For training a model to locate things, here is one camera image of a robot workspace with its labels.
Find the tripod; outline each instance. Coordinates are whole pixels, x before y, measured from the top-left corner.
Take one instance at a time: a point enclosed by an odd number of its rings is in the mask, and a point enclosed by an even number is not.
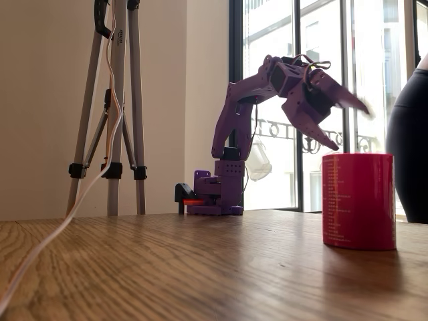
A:
[[[142,94],[141,94],[141,62],[140,62],[140,32],[138,5],[140,0],[115,0],[116,29],[111,44],[111,66],[115,78],[115,92],[119,105],[124,107],[124,69],[126,57],[126,27],[129,28],[130,44],[130,70],[131,70],[131,92],[132,92],[132,129],[134,135],[134,151],[130,143],[130,133],[126,123],[125,114],[120,122],[118,130],[114,136],[112,145],[112,163],[110,168],[103,175],[108,179],[108,201],[107,215],[117,216],[119,206],[119,182],[122,176],[121,150],[122,135],[125,142],[126,153],[130,163],[131,170],[134,171],[134,180],[136,181],[136,199],[137,213],[145,214],[145,196],[144,180],[146,176],[146,167],[144,165],[144,137],[142,127]],[[110,108],[112,99],[112,89],[106,91],[104,99],[104,110],[98,123],[95,135],[88,153],[84,159],[88,129],[92,116],[92,105],[95,101],[96,86],[98,82],[98,73],[102,58],[102,48],[104,38],[110,37],[110,30],[105,26],[108,17],[108,0],[95,0],[94,6],[95,32],[92,40],[92,51],[86,79],[86,88],[82,106],[82,115],[78,132],[78,141],[76,144],[76,153],[74,162],[70,165],[68,172],[72,178],[70,194],[68,197],[67,215],[71,211],[80,188],[80,180],[86,176],[86,170],[89,168],[92,158],[102,131],[107,123],[107,137],[110,137],[114,128],[114,120],[118,113],[115,108]]]

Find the purple robotic arm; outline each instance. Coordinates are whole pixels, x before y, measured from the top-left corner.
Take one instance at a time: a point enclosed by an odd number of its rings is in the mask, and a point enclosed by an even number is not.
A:
[[[338,146],[319,127],[319,123],[330,115],[331,107],[353,107],[369,113],[358,98],[323,70],[316,68],[310,71],[310,65],[302,64],[300,60],[300,65],[295,62],[291,58],[266,56],[256,75],[229,84],[211,149],[213,158],[217,158],[214,176],[209,171],[195,171],[191,198],[199,202],[198,205],[187,206],[188,213],[242,214],[243,209],[238,204],[242,194],[245,161],[251,149],[251,113],[254,104],[277,95],[287,98],[282,110],[291,124],[332,150],[338,150]],[[232,130],[236,132],[237,147],[225,147]],[[176,201],[179,198],[176,187]]]

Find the wire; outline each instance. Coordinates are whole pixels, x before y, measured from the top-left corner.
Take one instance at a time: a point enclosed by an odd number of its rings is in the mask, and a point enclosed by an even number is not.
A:
[[[113,99],[114,99],[114,103],[116,105],[116,109],[118,111],[118,117],[116,119],[116,122],[114,123],[114,127],[113,127],[113,131],[112,134],[110,136],[110,139],[108,140],[108,158],[106,161],[106,166],[104,167],[104,169],[95,177],[95,179],[88,185],[88,187],[79,194],[78,199],[76,200],[76,202],[74,203],[74,206],[72,207],[70,214],[64,219],[64,221],[62,222],[62,224],[57,227],[57,229],[55,231],[53,231],[50,235],[48,235],[38,246],[36,246],[35,248],[33,248],[27,257],[25,257],[21,263],[21,265],[19,266],[19,268],[17,269],[17,271],[15,272],[15,274],[13,275],[13,277],[11,278],[11,281],[8,284],[8,287],[6,289],[6,292],[4,293],[3,297],[1,298],[0,301],[0,317],[3,315],[3,313],[6,311],[6,308],[10,302],[10,300],[12,299],[12,295],[15,292],[15,290],[17,289],[19,282],[21,281],[22,277],[24,276],[25,272],[27,271],[28,267],[30,266],[30,264],[33,262],[33,260],[39,255],[39,253],[53,240],[55,239],[66,227],[68,224],[70,224],[70,222],[72,221],[74,215],[76,214],[76,211],[78,210],[79,206],[82,204],[82,201],[84,199],[84,197],[88,194],[88,191],[91,189],[91,187],[95,184],[95,182],[106,173],[106,171],[108,171],[108,169],[110,168],[110,165],[112,163],[112,153],[113,153],[113,140],[114,140],[114,136],[116,135],[116,131],[119,127],[120,121],[122,120],[122,109],[121,107],[119,107],[119,101],[116,95],[116,91],[114,89],[114,74],[113,74],[113,69],[112,66],[110,64],[110,59],[108,57],[108,52],[110,49],[110,43],[112,41],[112,37],[113,37],[113,33],[114,30],[116,29],[116,16],[115,16],[115,12],[114,12],[114,0],[112,0],[112,15],[113,15],[113,27],[112,27],[112,31],[110,33],[110,37],[108,38],[108,44],[107,44],[107,49],[106,49],[106,59],[107,59],[107,64],[108,64],[108,69],[110,72],[110,83],[112,86],[112,92],[113,92]]]
[[[314,66],[315,68],[321,68],[321,69],[327,70],[327,69],[329,69],[332,66],[332,63],[329,62],[329,61],[325,61],[325,62],[311,62],[310,64],[308,64],[305,67],[305,71],[303,73],[303,81],[307,85],[309,91],[311,91],[314,88],[314,85],[312,85],[312,83],[310,81],[308,81],[309,71],[310,71],[310,68],[312,66]]]
[[[257,130],[257,123],[259,120],[258,118],[259,118],[259,104],[257,103],[257,98],[256,98],[255,99],[255,127],[254,127],[253,136],[251,136],[251,143],[249,145],[248,155],[251,153],[251,149],[253,148],[253,140],[254,140],[255,132]],[[245,183],[245,186],[241,192],[241,196],[242,196],[243,192],[245,192],[245,189],[247,188],[247,184],[248,184],[248,180],[249,180],[247,165],[245,165],[245,172],[247,173],[247,182]]]
[[[297,62],[298,58],[300,58],[300,57],[304,57],[306,60],[308,60],[308,62],[309,62],[309,63],[314,62],[314,60],[310,59],[307,55],[304,55],[304,54],[302,54],[302,53],[299,53],[299,54],[298,54],[296,57],[294,57],[294,59],[292,60],[292,65],[294,65],[294,64]]]

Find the wooden table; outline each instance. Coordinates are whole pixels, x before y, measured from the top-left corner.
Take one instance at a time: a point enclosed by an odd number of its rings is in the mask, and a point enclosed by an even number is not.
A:
[[[59,219],[0,222],[0,293]],[[39,256],[4,320],[428,320],[428,226],[398,252],[322,243],[321,215],[81,218]]]

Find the red cup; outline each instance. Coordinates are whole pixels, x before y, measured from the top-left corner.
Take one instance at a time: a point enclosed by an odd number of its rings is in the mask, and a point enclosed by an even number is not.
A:
[[[330,154],[322,158],[322,233],[327,245],[396,249],[391,154]]]

